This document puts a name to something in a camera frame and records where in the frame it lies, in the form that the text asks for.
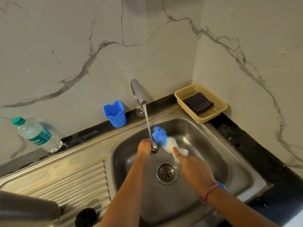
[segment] wet countertop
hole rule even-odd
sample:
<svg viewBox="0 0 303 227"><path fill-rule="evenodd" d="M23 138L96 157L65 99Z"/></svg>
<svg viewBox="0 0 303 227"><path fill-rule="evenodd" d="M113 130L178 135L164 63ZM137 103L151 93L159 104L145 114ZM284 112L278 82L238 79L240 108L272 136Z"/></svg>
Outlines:
<svg viewBox="0 0 303 227"><path fill-rule="evenodd" d="M149 115L153 115L175 103L177 103L175 96L173 94L168 95L147 104L147 111ZM127 124L142 119L136 115L136 110L127 112L126 118ZM249 206L281 226L284 226L303 210L303 180L297 174L224 114L220 114L210 120L210 124L248 160L267 182L272 184L269 190L248 202ZM66 146L61 148L59 152L80 145L113 129L115 128L111 123L106 121L63 138L62 141ZM0 177L57 153L48 153L43 149L37 149L32 153L20 156L0 166ZM227 221L223 221L218 226L231 225Z"/></svg>

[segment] person's right arm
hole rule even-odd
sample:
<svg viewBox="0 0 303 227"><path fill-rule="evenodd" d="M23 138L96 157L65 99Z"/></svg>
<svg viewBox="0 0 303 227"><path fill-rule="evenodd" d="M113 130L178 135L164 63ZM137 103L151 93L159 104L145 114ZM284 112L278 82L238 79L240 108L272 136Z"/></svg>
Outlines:
<svg viewBox="0 0 303 227"><path fill-rule="evenodd" d="M182 166L181 173L187 183L197 191L201 197L204 197L208 188L216 183L207 162L202 159L197 159L194 156L179 157L181 154L175 147L173 151L175 156L179 158ZM210 192L207 202L233 227L279 226L219 186Z"/></svg>

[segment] blue and white brush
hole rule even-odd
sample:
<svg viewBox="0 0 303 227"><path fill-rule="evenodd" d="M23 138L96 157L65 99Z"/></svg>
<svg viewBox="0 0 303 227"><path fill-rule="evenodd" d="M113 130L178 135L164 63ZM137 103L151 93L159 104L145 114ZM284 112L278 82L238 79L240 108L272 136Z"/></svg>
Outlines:
<svg viewBox="0 0 303 227"><path fill-rule="evenodd" d="M156 141L157 144L160 144L163 146L165 151L172 154L172 156L174 157L174 159L177 163L179 163L179 160L175 156L175 154L172 150L174 147L176 147L178 149L178 151L180 152L181 155L188 156L188 150L180 148L177 144L177 141L174 138L167 136L166 131L163 128L161 128L159 126L155 126L154 132L151 136L154 138L154 140ZM216 182L220 185L220 187L225 189L225 185L223 185L222 183L220 183L218 181L216 181Z"/></svg>

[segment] folded cloth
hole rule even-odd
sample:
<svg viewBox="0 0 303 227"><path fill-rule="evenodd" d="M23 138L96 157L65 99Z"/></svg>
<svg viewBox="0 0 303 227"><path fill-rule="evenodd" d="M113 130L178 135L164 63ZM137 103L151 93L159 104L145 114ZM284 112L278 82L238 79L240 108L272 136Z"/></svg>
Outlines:
<svg viewBox="0 0 303 227"><path fill-rule="evenodd" d="M210 102L202 93L197 94L184 99L183 102L196 114L199 115L208 109L210 109L214 104Z"/></svg>

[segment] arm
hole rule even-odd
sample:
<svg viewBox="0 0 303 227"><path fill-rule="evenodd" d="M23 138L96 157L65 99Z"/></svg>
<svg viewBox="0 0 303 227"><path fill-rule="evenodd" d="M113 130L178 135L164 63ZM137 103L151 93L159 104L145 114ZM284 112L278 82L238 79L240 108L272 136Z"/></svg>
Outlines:
<svg viewBox="0 0 303 227"><path fill-rule="evenodd" d="M138 156L99 227L139 226L144 168L151 150L150 139L140 142Z"/></svg>
<svg viewBox="0 0 303 227"><path fill-rule="evenodd" d="M174 147L173 152L181 156ZM203 197L205 192L216 183L211 169L206 161L194 156L180 157L181 173L187 183ZM232 194L215 187L209 194L207 202L214 207L233 227L278 227L279 225L262 216Z"/></svg>

